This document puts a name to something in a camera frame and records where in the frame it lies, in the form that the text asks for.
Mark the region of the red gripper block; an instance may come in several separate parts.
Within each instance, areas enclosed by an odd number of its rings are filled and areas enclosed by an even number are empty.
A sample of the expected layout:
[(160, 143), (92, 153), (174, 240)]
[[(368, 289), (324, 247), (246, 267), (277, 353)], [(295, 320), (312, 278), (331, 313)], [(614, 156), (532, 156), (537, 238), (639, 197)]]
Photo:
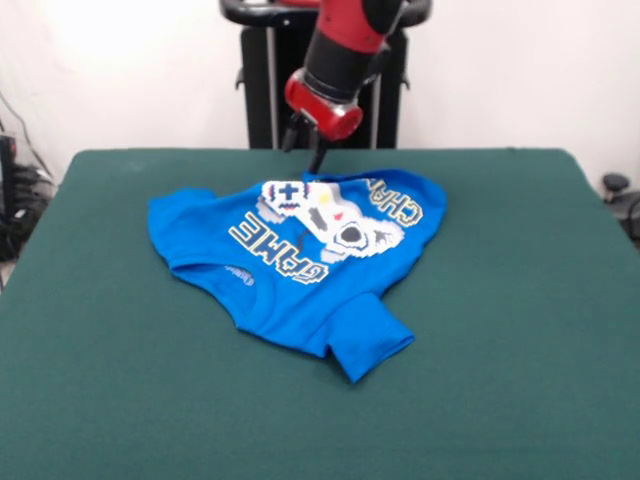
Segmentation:
[(348, 138), (359, 127), (364, 114), (357, 101), (340, 104), (315, 93), (305, 82), (304, 73), (303, 68), (298, 69), (285, 85), (285, 100), (294, 113), (284, 130), (281, 149), (283, 152), (294, 149), (302, 115), (318, 131), (311, 142), (312, 159), (308, 167), (309, 173), (318, 173), (329, 150), (329, 141)]

